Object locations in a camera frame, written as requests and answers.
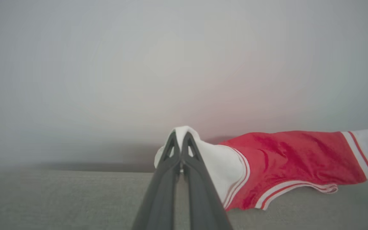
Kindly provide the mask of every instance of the garment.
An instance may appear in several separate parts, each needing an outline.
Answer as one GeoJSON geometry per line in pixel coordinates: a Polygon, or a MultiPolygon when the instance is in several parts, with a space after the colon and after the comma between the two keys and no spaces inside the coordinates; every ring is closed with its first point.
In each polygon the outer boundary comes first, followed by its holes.
{"type": "Polygon", "coordinates": [[[278,196],[302,186],[331,194],[337,185],[368,179],[368,130],[249,133],[219,145],[200,140],[188,126],[175,129],[180,138],[187,131],[227,211],[265,210],[278,196]]]}

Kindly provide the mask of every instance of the wall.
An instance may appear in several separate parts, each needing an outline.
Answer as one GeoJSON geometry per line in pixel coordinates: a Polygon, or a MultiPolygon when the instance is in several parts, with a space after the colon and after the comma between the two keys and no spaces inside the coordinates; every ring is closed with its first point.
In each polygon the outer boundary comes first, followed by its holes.
{"type": "Polygon", "coordinates": [[[0,169],[152,164],[179,125],[368,128],[368,1],[0,0],[0,169]]]}

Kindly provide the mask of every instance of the striped trim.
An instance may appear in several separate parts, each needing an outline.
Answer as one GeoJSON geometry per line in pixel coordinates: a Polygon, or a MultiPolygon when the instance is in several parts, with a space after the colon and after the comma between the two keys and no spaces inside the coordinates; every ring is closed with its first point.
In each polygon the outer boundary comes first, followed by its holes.
{"type": "Polygon", "coordinates": [[[224,209],[227,209],[229,207],[229,205],[231,204],[232,200],[234,199],[235,195],[239,192],[239,190],[248,181],[248,178],[249,178],[249,175],[250,175],[251,172],[250,172],[248,160],[245,158],[245,156],[242,153],[240,153],[238,150],[236,150],[236,149],[234,149],[230,146],[226,146],[226,145],[219,145],[219,146],[224,146],[226,148],[229,148],[235,154],[237,154],[237,156],[239,157],[241,163],[243,164],[245,172],[246,172],[244,177],[241,180],[237,181],[235,186],[232,186],[231,190],[229,191],[228,195],[226,196],[226,198],[223,202],[223,206],[224,206],[224,209]]]}
{"type": "Polygon", "coordinates": [[[260,208],[262,210],[267,210],[269,204],[278,196],[285,194],[286,192],[291,191],[292,189],[299,187],[312,187],[319,192],[332,194],[337,192],[338,188],[336,184],[328,184],[328,185],[317,185],[307,181],[302,180],[292,180],[287,182],[282,182],[278,185],[273,186],[258,199],[255,208],[260,208]]]}
{"type": "Polygon", "coordinates": [[[368,159],[364,155],[361,147],[359,146],[359,143],[357,142],[355,135],[352,132],[342,132],[342,134],[346,138],[346,141],[349,144],[350,149],[352,150],[354,156],[356,157],[356,160],[359,163],[359,166],[361,167],[364,176],[366,177],[366,179],[368,179],[368,159]]]}

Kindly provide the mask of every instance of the red stripe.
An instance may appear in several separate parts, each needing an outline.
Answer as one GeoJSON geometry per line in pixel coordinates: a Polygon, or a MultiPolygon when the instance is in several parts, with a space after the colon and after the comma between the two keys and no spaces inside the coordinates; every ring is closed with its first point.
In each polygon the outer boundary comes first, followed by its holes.
{"type": "MultiPolygon", "coordinates": [[[[231,147],[231,146],[227,146],[227,147],[230,147],[232,150],[234,150],[236,154],[238,154],[238,155],[240,154],[240,153],[238,153],[238,151],[237,151],[236,149],[234,149],[233,147],[231,147]]],[[[244,158],[243,158],[242,156],[239,156],[239,157],[242,159],[242,162],[244,163],[245,171],[246,171],[246,172],[245,172],[245,176],[244,176],[244,178],[241,180],[241,183],[239,183],[239,185],[233,189],[232,193],[231,193],[231,194],[229,194],[229,196],[227,196],[227,199],[229,199],[229,201],[231,200],[231,197],[232,197],[232,195],[234,194],[234,192],[238,189],[238,187],[239,187],[239,186],[241,186],[242,182],[243,182],[243,181],[246,179],[246,177],[248,176],[248,166],[247,166],[247,163],[245,162],[245,160],[244,160],[244,158]]],[[[229,202],[229,203],[228,203],[228,205],[227,205],[226,207],[224,207],[224,209],[228,208],[228,207],[229,207],[229,205],[231,205],[231,202],[229,202]]]]}
{"type": "Polygon", "coordinates": [[[311,184],[308,184],[308,183],[298,183],[298,184],[288,185],[288,186],[286,186],[286,187],[284,187],[284,188],[278,189],[277,191],[275,191],[275,192],[273,192],[271,195],[269,195],[269,196],[268,196],[268,197],[267,197],[267,198],[262,202],[261,209],[263,209],[263,208],[265,207],[266,202],[267,202],[271,197],[273,197],[274,195],[278,194],[279,192],[282,192],[282,191],[283,191],[283,190],[285,190],[285,189],[288,189],[288,188],[293,187],[293,186],[296,186],[296,185],[308,185],[308,186],[313,186],[313,187],[315,187],[315,188],[317,188],[317,189],[320,189],[320,190],[327,190],[327,189],[330,189],[330,188],[334,187],[334,185],[333,185],[333,186],[330,186],[330,187],[328,187],[328,188],[319,188],[319,187],[317,187],[317,186],[314,186],[314,185],[311,185],[311,184]]]}
{"type": "Polygon", "coordinates": [[[361,155],[362,155],[362,157],[363,157],[364,162],[367,164],[367,167],[368,167],[368,160],[365,158],[365,155],[364,155],[364,153],[363,153],[362,149],[360,148],[359,143],[357,142],[355,135],[354,135],[354,134],[352,134],[352,132],[350,132],[350,131],[349,131],[349,133],[350,133],[350,135],[352,136],[353,140],[355,141],[356,147],[357,147],[357,149],[359,150],[360,154],[361,154],[361,155]]]}

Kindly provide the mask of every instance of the gray background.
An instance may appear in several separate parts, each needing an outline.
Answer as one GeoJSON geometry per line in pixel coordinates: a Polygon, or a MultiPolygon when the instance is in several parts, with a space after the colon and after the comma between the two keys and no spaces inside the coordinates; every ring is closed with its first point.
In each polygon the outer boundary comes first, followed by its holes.
{"type": "Polygon", "coordinates": [[[0,0],[0,169],[151,170],[179,125],[368,128],[368,1],[0,0]]]}

